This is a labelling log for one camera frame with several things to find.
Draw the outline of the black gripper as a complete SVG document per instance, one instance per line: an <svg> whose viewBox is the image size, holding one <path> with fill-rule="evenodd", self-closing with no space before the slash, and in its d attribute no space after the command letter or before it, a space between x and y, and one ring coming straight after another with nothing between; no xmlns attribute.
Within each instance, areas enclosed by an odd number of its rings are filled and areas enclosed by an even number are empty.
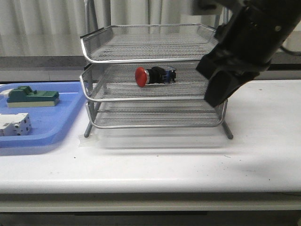
<svg viewBox="0 0 301 226"><path fill-rule="evenodd" d="M204 100L216 107L265 71L301 20L299 0L220 0L232 11L220 25L218 43L196 70L208 80Z"/></svg>

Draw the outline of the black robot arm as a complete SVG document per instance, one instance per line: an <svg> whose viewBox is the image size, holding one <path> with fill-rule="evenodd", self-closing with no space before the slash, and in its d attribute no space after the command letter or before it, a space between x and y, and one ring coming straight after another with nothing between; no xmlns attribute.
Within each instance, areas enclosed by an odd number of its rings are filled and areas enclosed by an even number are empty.
<svg viewBox="0 0 301 226"><path fill-rule="evenodd" d="M299 0L220 0L232 11L218 26L217 45L196 70L208 79L204 100L216 107L266 71L275 52L301 20Z"/></svg>

